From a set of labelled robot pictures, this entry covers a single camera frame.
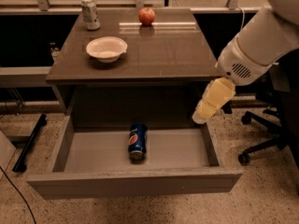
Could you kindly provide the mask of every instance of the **terrazzo floor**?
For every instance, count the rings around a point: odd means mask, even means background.
[[[240,119],[245,109],[233,111],[233,115],[220,111],[211,124],[225,166],[239,168],[237,155],[271,135],[255,122],[243,126]],[[261,108],[251,111],[262,114]],[[0,130],[6,135],[29,135],[38,118],[38,114],[5,115],[0,119]],[[251,155],[251,163],[229,193],[46,201],[26,179],[45,171],[63,118],[60,113],[47,114],[48,124],[27,157],[25,173],[11,171],[20,149],[7,168],[8,176],[31,206],[36,223],[299,223],[299,172],[287,147],[271,147]],[[5,177],[0,180],[0,223],[34,223]]]

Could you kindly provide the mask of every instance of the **black chair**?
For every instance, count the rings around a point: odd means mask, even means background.
[[[269,71],[269,79],[265,87],[256,94],[258,100],[274,106],[277,111],[265,109],[264,113],[279,118],[280,126],[251,112],[246,112],[242,117],[243,124],[249,124],[252,119],[268,128],[268,132],[278,136],[259,145],[245,149],[238,157],[241,164],[250,162],[250,153],[277,146],[283,149],[288,146],[299,168],[299,52],[293,52],[288,59],[273,66]]]

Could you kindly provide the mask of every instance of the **white bowl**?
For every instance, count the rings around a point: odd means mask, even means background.
[[[102,63],[113,63],[127,48],[128,45],[123,40],[107,36],[91,41],[86,47],[86,52]]]

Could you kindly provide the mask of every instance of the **black cable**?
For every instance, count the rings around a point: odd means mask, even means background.
[[[32,219],[34,220],[34,223],[36,224],[35,216],[34,216],[32,210],[31,210],[31,208],[30,208],[28,202],[26,201],[26,199],[24,198],[24,196],[21,194],[21,192],[18,190],[18,188],[12,183],[12,181],[11,181],[10,178],[8,177],[7,173],[3,170],[3,168],[1,167],[1,165],[0,165],[0,169],[1,169],[2,173],[4,174],[4,176],[7,178],[8,182],[11,184],[11,186],[12,186],[16,191],[18,191],[18,193],[20,194],[20,196],[21,196],[22,199],[24,200],[24,202],[25,202],[25,204],[27,205],[28,210],[29,210],[29,212],[30,212],[30,214],[31,214],[31,217],[32,217]]]

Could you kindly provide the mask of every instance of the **apple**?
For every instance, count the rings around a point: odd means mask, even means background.
[[[143,7],[139,10],[138,18],[143,25],[150,26],[154,22],[156,14],[153,9]]]

